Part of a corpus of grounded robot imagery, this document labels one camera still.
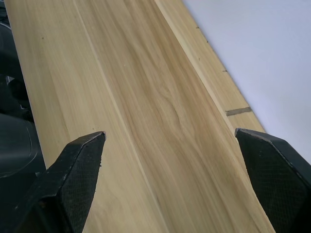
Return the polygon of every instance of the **white wall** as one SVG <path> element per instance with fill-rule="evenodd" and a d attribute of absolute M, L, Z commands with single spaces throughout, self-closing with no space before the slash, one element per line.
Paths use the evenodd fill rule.
<path fill-rule="evenodd" d="M 311 164 L 311 1 L 184 2 L 265 130 Z"/>

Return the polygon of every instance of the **wood grain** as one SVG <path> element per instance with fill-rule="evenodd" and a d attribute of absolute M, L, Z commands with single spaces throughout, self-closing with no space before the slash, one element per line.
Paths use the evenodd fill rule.
<path fill-rule="evenodd" d="M 204 81 L 222 65 L 212 51 L 195 63 L 189 51 L 200 44 L 181 42 L 188 25 L 168 20 L 164 3 L 182 6 L 6 2 L 45 162 L 69 141 L 106 131 L 85 232 L 274 232 L 225 116 L 226 91 Z M 248 106 L 237 98 L 228 106 Z"/>

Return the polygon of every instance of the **pencil mark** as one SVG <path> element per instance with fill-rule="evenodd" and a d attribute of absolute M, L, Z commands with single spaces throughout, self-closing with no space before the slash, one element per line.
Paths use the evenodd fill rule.
<path fill-rule="evenodd" d="M 229 110 L 229 111 L 226 111 L 225 114 L 227 117 L 229 117 L 229 116 L 234 116 L 234 115 L 241 114 L 241 113 L 249 113 L 251 111 L 252 111 L 251 107 L 246 107 L 246 108 L 238 108 L 238 109 Z"/>

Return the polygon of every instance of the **white surface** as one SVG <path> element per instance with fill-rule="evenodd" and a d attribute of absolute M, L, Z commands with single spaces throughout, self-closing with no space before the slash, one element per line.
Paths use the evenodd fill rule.
<path fill-rule="evenodd" d="M 311 1 L 184 2 L 266 132 L 311 164 Z"/>

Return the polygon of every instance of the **wood surface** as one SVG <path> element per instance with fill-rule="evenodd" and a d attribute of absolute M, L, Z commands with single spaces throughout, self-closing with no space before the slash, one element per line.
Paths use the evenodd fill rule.
<path fill-rule="evenodd" d="M 274 232 L 233 135 L 263 129 L 181 0 L 5 3 L 46 165 L 106 131 L 84 232 Z"/>

